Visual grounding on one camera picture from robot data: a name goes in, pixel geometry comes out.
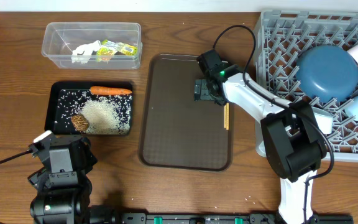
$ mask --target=wooden table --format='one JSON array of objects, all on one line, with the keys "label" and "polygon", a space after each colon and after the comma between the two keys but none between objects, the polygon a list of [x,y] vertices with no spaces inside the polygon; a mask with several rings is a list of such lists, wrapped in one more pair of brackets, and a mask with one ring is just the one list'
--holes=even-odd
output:
[{"label": "wooden table", "polygon": [[[280,203],[280,181],[255,151],[254,120],[234,111],[234,158],[224,172],[148,167],[137,155],[149,62],[157,54],[199,55],[233,24],[253,27],[259,13],[1,13],[0,159],[26,150],[44,131],[50,87],[59,80],[130,80],[134,117],[126,137],[90,137],[99,159],[88,177],[91,204],[141,208],[149,212],[272,212]],[[42,57],[49,22],[138,22],[142,26],[142,66],[138,70],[64,70]],[[244,30],[230,31],[218,51],[244,65],[252,41]],[[24,156],[0,166],[0,221],[32,223],[29,207],[36,191],[27,176],[41,167]],[[321,170],[326,169],[327,162]],[[351,214],[358,223],[358,164],[336,162],[331,174],[313,186],[313,209],[320,214]]]}]

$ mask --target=orange carrot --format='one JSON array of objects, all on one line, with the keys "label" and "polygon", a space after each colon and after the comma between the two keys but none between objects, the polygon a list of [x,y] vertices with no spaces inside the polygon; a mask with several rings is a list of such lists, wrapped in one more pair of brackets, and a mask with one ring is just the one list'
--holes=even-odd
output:
[{"label": "orange carrot", "polygon": [[109,88],[103,86],[92,86],[91,93],[95,95],[124,95],[131,94],[132,91],[122,88]]}]

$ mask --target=black tray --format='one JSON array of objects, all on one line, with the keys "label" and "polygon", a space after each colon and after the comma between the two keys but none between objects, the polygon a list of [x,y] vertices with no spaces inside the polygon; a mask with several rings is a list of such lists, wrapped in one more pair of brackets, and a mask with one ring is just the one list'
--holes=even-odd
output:
[{"label": "black tray", "polygon": [[[92,86],[105,86],[113,88],[125,88],[132,91],[132,85],[129,82],[82,82],[82,81],[62,81],[56,82],[52,85],[49,96],[49,104],[47,111],[47,118],[45,120],[45,130],[51,130],[54,134],[83,134],[76,131],[71,123],[70,116],[74,115],[71,111],[71,105],[76,101],[79,105],[85,103],[87,100],[82,97],[82,94],[89,96],[91,100],[97,100],[102,96],[92,95],[89,89]],[[123,122],[129,123],[129,129],[124,134],[112,135],[127,135],[131,130],[132,121],[132,101],[133,94],[122,95],[121,99],[115,99],[116,103],[124,103],[127,101],[127,106],[120,109],[122,115],[126,116]]]},{"label": "black tray", "polygon": [[196,58],[158,55],[150,63],[139,143],[148,166],[222,171],[231,164],[233,107],[227,131],[223,106],[194,101],[195,80],[204,78]]}]

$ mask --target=plastic bin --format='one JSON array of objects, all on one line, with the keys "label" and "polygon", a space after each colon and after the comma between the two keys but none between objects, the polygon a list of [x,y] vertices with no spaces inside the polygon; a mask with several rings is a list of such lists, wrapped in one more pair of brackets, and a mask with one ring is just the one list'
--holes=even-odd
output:
[{"label": "plastic bin", "polygon": [[[59,68],[73,69],[137,69],[142,54],[141,28],[131,22],[53,22],[48,24],[42,44],[42,55]],[[108,62],[92,55],[87,63],[73,62],[73,50],[96,40],[122,42],[137,47],[133,56],[115,55]]]},{"label": "plastic bin", "polygon": [[[257,48],[254,63],[257,82],[273,94],[291,101],[308,99],[298,88],[298,57],[306,50],[329,44],[350,49],[358,44],[358,13],[269,10],[261,13],[254,30]],[[358,84],[352,98],[358,95]],[[358,121],[344,109],[352,99],[310,105],[334,116],[333,133],[327,136],[336,161],[358,162]],[[257,152],[265,156],[260,124],[255,123]]]}]

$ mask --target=white crumpled item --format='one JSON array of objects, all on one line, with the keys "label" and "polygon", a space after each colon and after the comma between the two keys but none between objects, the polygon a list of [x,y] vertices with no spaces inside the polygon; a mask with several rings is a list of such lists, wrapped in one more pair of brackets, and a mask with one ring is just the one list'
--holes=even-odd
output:
[{"label": "white crumpled item", "polygon": [[73,56],[71,56],[71,62],[81,62],[82,64],[88,63],[92,56],[93,52],[97,52],[102,47],[100,40],[93,42],[92,44],[83,44],[73,50]]}]

